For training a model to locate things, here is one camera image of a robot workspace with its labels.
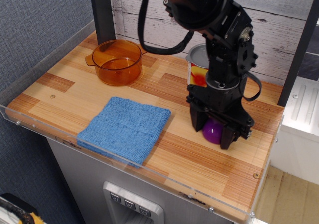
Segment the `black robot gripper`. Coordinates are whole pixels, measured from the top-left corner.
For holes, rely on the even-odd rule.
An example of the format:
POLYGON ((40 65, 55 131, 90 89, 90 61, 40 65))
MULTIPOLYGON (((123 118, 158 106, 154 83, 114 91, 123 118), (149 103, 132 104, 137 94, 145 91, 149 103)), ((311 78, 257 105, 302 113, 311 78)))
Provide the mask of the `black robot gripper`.
POLYGON ((191 122, 196 132, 202 130, 211 117, 225 125, 220 144, 223 150, 227 150, 238 137, 248 139, 251 136, 255 123, 242 106, 238 85, 229 89, 188 85, 187 89, 191 122))

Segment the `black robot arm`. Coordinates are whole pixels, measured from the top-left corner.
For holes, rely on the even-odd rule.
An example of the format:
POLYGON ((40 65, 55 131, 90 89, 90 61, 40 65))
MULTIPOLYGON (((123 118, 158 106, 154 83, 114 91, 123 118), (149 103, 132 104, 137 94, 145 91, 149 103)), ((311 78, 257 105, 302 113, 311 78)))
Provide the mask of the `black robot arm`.
POLYGON ((257 59, 251 19, 234 0, 168 0, 166 9, 206 40, 206 86, 188 85, 187 101, 194 129, 201 130, 209 118, 217 120, 223 125, 221 148, 228 149, 238 138, 248 138, 254 125, 242 106, 257 59))

